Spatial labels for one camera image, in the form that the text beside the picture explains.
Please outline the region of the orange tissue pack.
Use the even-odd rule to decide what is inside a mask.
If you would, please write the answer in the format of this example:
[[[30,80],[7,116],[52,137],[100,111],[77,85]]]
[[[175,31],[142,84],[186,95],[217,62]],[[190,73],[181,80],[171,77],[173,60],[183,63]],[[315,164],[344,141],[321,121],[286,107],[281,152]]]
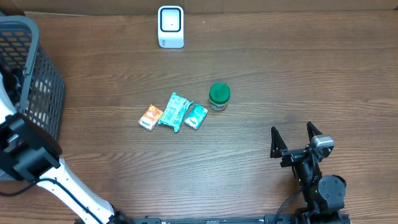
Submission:
[[[162,110],[154,105],[150,105],[147,111],[140,117],[139,124],[146,130],[152,131],[162,115]]]

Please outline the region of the green lid jar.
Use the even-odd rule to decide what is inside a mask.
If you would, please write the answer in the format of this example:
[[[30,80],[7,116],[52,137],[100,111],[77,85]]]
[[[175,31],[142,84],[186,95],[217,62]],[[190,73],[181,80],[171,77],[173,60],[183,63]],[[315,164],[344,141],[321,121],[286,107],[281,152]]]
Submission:
[[[228,107],[231,90],[225,83],[215,83],[209,91],[209,104],[215,111],[222,111]]]

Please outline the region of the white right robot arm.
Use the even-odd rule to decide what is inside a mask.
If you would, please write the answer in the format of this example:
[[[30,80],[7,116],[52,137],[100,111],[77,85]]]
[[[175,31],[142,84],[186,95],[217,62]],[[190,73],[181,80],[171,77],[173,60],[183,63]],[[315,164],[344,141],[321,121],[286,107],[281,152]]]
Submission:
[[[327,158],[334,146],[331,136],[320,132],[312,122],[307,123],[309,143],[301,149],[289,150],[276,127],[271,127],[270,157],[281,158],[281,167],[291,167],[300,188],[290,196],[273,217],[272,223],[350,223],[345,207],[346,181],[338,175],[323,176],[318,165]],[[303,195],[305,206],[295,213],[282,216],[284,207],[296,196]]]

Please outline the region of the small teal tissue pack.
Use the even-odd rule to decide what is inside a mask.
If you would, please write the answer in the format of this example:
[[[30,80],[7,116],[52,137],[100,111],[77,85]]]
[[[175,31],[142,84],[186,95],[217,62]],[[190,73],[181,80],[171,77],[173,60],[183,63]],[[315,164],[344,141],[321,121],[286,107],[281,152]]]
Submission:
[[[184,123],[197,130],[205,120],[207,114],[208,110],[206,108],[199,104],[194,104],[193,109],[185,118]]]

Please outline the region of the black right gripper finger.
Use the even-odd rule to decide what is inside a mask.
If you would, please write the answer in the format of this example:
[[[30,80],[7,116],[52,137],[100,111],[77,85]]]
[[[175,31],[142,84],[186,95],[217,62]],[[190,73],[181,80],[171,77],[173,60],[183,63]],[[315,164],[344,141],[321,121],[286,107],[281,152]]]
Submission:
[[[279,131],[275,126],[271,127],[271,151],[270,157],[273,159],[281,158],[288,148],[283,141]]]
[[[309,139],[312,139],[314,136],[322,135],[322,132],[320,132],[311,121],[307,123],[307,133]]]

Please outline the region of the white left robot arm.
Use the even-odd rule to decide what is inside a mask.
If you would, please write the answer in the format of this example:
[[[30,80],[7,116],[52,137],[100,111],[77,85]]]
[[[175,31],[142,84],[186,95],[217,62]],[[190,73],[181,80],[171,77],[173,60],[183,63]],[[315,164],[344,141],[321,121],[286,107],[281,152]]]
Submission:
[[[76,213],[83,223],[130,223],[108,201],[91,191],[68,167],[56,140],[16,111],[1,86],[1,170],[29,185],[48,190]]]

